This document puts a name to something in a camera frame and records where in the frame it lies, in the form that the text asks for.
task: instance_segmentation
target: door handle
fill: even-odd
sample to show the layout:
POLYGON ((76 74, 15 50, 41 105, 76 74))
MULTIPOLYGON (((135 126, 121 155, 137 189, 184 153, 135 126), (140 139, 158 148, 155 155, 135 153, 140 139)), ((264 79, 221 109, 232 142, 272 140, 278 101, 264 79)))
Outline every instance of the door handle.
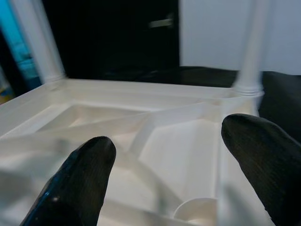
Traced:
POLYGON ((156 27, 172 28, 173 25, 174 25, 174 15, 173 15, 173 13, 168 14, 166 19, 155 20, 155 21, 149 22, 149 28, 156 28, 156 27))

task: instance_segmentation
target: white cylindrical leg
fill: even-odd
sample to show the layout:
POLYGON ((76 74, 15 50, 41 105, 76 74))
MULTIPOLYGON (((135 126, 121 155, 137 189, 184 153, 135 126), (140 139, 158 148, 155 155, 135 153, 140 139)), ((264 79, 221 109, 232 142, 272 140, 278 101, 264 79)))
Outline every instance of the white cylindrical leg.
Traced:
POLYGON ((43 83, 64 77, 44 8, 39 1, 10 0, 43 83))
POLYGON ((234 83, 234 89, 243 96, 258 96, 262 93, 261 63, 266 44, 266 31, 269 25, 273 0, 253 0, 251 30, 246 44, 246 52, 241 71, 234 83))

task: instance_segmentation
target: black door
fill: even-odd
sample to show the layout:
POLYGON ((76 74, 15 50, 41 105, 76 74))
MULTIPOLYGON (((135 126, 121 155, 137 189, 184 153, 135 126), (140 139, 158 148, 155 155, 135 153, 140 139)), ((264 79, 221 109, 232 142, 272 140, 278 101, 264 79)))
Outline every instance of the black door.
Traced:
POLYGON ((70 78, 134 81, 179 66, 177 0, 43 0, 70 78))

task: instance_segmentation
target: white wall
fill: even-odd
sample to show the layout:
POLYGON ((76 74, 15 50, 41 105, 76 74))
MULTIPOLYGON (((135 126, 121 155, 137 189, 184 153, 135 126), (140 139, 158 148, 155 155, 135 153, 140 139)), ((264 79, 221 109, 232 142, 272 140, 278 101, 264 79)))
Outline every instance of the white wall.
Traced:
MULTIPOLYGON (((274 0, 263 70, 301 74, 301 0, 274 0)), ((180 0, 181 64, 241 67, 252 0, 180 0)))

